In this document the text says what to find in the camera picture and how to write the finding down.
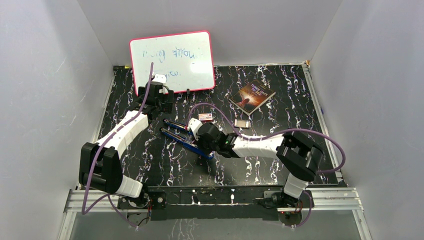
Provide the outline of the small red staple box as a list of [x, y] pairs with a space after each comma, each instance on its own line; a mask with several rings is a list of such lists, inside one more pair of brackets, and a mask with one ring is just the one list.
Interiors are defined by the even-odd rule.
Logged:
[[212, 121], [213, 118], [213, 114], [212, 113], [199, 113], [198, 114], [198, 120], [201, 122], [210, 122]]

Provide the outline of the staple box tray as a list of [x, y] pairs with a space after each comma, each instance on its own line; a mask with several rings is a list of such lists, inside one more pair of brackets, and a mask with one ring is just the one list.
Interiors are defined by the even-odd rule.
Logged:
[[250, 128], [250, 122], [248, 120], [235, 119], [233, 126], [235, 128], [249, 129]]

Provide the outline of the whiteboard with pink frame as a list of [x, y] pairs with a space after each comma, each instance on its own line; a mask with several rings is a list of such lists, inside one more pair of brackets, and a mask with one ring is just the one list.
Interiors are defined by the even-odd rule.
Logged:
[[164, 75], [175, 93], [216, 86], [211, 36], [206, 30], [132, 39], [129, 50], [137, 96], [150, 72]]

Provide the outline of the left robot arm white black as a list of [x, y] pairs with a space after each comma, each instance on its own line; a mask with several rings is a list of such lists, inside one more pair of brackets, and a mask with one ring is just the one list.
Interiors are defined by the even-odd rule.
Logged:
[[160, 82], [140, 87], [124, 118], [103, 138], [87, 142], [81, 148], [78, 181], [111, 195], [130, 197], [137, 208], [149, 203], [143, 184], [123, 174], [121, 157], [137, 135], [147, 129], [159, 113], [170, 114], [174, 105], [174, 91]]

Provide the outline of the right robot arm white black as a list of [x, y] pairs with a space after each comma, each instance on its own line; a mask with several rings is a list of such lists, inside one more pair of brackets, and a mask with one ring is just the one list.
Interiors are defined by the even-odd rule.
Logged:
[[278, 207], [295, 207], [302, 193], [315, 180], [324, 150], [299, 131], [289, 131], [269, 138], [224, 133], [212, 123], [191, 129], [198, 147], [207, 154], [216, 152], [225, 158], [261, 157], [281, 161], [289, 174], [279, 197]]

